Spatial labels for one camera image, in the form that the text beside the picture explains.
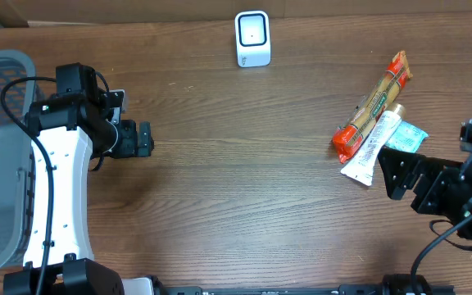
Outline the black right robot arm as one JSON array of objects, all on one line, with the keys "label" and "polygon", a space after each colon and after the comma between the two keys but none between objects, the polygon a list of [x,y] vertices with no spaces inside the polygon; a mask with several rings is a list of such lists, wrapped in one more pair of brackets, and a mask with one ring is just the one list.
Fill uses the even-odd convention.
[{"label": "black right robot arm", "polygon": [[422,260],[451,234],[472,240],[472,148],[464,162],[426,157],[383,148],[378,156],[389,198],[402,199],[412,190],[411,204],[418,214],[443,216],[452,225],[416,257],[411,266],[410,285],[415,294],[432,291],[419,281]]}]

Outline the teal snack packet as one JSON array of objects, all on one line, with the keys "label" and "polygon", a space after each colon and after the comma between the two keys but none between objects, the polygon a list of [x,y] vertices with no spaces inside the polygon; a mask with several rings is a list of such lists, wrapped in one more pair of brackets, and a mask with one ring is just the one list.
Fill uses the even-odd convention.
[{"label": "teal snack packet", "polygon": [[401,152],[415,153],[428,136],[422,129],[403,121],[385,143],[385,146]]}]

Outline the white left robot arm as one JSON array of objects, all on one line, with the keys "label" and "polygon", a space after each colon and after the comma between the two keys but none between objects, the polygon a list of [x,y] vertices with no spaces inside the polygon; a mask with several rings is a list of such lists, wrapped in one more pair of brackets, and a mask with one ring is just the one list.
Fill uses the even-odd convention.
[{"label": "white left robot arm", "polygon": [[125,91],[91,66],[58,66],[51,81],[56,92],[14,120],[32,141],[34,205],[23,269],[5,275],[3,292],[151,295],[152,279],[123,279],[94,260],[87,217],[90,161],[151,156],[150,124],[122,119]]}]

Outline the orange pasta packet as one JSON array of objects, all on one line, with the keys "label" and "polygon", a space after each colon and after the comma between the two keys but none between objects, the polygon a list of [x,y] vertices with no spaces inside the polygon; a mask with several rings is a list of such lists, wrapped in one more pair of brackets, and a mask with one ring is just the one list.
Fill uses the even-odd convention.
[{"label": "orange pasta packet", "polygon": [[361,99],[352,114],[337,127],[331,142],[342,164],[354,157],[381,114],[396,100],[411,78],[406,52],[400,51],[393,57],[370,93]]}]

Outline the white tube gold cap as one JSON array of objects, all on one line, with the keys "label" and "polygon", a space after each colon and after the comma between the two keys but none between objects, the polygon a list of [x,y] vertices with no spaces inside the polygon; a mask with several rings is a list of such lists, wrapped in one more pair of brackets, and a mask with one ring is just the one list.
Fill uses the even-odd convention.
[{"label": "white tube gold cap", "polygon": [[356,155],[340,170],[342,175],[371,186],[374,178],[374,164],[384,144],[391,138],[406,114],[406,108],[392,103],[380,116],[370,135]]}]

